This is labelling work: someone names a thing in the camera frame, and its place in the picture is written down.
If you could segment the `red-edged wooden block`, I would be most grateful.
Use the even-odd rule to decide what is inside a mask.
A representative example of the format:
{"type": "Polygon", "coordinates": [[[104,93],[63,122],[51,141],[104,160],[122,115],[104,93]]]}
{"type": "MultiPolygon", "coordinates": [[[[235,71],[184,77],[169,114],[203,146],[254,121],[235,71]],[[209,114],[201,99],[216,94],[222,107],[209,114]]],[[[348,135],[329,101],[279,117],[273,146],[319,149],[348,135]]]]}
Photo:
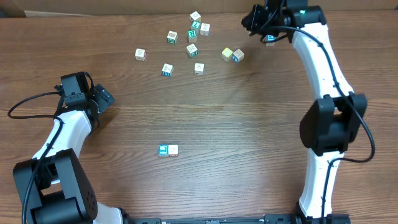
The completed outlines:
{"type": "Polygon", "coordinates": [[[169,155],[169,146],[168,145],[159,145],[158,155],[159,156],[168,156],[169,155]]]}

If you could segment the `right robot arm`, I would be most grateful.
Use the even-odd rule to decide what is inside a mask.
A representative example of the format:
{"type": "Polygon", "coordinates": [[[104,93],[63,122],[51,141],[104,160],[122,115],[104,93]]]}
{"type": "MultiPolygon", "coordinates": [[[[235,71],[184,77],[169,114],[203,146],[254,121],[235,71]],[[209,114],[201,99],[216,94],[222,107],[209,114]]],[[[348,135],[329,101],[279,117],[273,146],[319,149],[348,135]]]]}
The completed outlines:
{"type": "Polygon", "coordinates": [[[331,196],[338,166],[364,128],[375,153],[373,136],[364,122],[368,101],[346,81],[330,44],[328,26],[320,6],[307,1],[266,1],[256,4],[242,19],[251,35],[264,45],[287,38],[297,51],[313,90],[314,102],[299,126],[307,151],[302,195],[291,215],[266,214],[265,223],[350,223],[349,215],[332,212],[331,196]]]}

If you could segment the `blue-sided wooden block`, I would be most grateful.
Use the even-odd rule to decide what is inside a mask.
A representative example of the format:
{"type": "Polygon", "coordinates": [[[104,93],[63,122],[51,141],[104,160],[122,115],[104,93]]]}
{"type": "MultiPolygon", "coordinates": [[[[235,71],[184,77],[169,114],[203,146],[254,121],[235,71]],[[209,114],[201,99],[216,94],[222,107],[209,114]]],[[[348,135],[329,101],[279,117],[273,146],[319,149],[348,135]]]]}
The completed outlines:
{"type": "Polygon", "coordinates": [[[232,59],[236,62],[239,63],[240,61],[242,61],[242,59],[244,58],[244,52],[241,49],[237,49],[233,52],[232,54],[232,59]]]}

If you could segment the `red picture wooden block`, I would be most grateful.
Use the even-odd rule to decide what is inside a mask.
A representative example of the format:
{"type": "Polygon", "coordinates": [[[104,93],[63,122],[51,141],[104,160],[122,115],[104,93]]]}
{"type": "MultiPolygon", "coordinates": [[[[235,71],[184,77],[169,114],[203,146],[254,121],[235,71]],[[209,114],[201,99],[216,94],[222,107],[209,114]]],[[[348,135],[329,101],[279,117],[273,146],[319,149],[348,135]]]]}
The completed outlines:
{"type": "Polygon", "coordinates": [[[170,157],[178,156],[178,145],[168,145],[168,155],[170,157]]]}

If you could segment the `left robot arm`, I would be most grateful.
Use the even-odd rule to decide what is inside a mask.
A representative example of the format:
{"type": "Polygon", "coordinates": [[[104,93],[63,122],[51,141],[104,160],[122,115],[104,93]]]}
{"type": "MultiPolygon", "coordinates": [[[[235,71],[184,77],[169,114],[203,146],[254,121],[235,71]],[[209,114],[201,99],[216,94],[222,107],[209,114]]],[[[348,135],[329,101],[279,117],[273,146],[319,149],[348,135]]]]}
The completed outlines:
{"type": "Polygon", "coordinates": [[[58,86],[61,95],[53,129],[32,159],[20,162],[13,177],[22,223],[130,223],[121,208],[99,203],[78,160],[86,137],[114,98],[100,84],[58,86]]]}

